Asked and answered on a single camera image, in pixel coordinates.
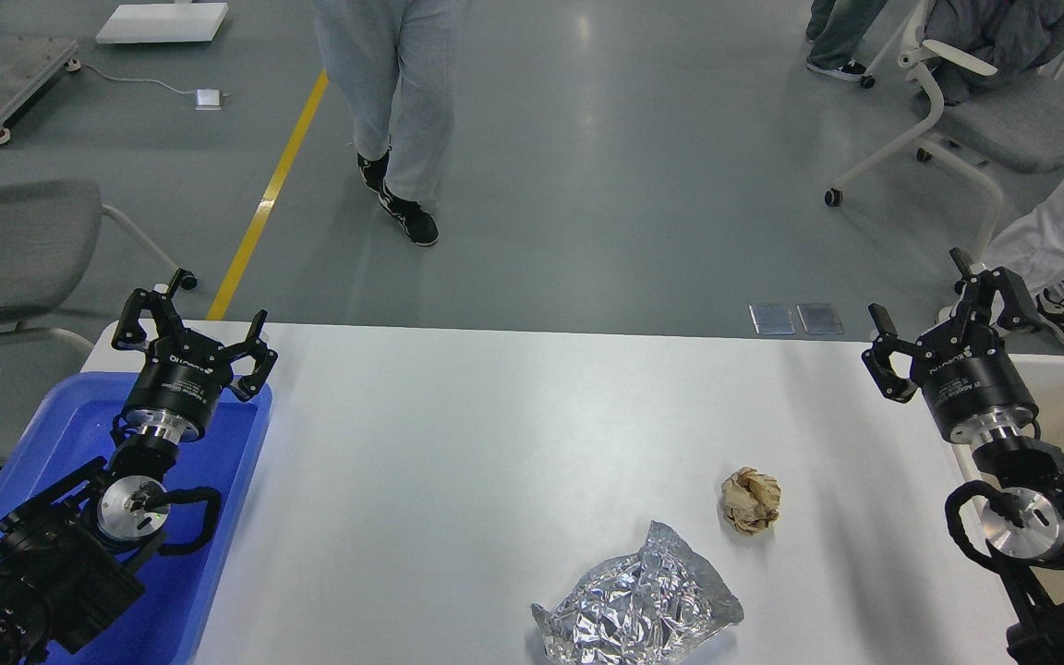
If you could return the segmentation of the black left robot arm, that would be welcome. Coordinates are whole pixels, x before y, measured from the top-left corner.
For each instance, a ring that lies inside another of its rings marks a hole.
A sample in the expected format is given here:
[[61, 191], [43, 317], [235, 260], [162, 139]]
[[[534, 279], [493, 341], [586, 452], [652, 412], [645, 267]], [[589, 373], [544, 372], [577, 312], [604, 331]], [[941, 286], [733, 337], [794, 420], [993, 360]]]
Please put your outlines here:
[[151, 556], [207, 546], [223, 514], [212, 487], [169, 491], [182, 442], [206, 433], [220, 397], [265, 387], [278, 354], [263, 340], [266, 310], [223, 345], [183, 325], [174, 286], [132, 290], [113, 346], [144, 365], [111, 425], [111, 458], [93, 458], [0, 519], [0, 664], [41, 664], [48, 644], [77, 652], [144, 593]]

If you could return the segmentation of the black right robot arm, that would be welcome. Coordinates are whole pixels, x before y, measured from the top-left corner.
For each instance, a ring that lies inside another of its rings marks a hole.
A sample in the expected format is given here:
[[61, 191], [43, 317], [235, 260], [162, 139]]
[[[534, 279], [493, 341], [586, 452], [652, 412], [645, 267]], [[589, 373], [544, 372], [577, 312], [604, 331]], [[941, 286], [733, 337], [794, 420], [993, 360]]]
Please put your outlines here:
[[1008, 653], [1019, 664], [1064, 664], [1064, 452], [1027, 435], [1038, 404], [1005, 352], [1004, 330], [1042, 327], [1023, 278], [950, 252], [960, 279], [948, 319], [903, 340], [871, 304], [876, 336], [862, 360], [884, 397], [921, 393], [943, 440], [966, 445], [974, 471], [945, 502], [951, 539], [996, 573], [1018, 621]]

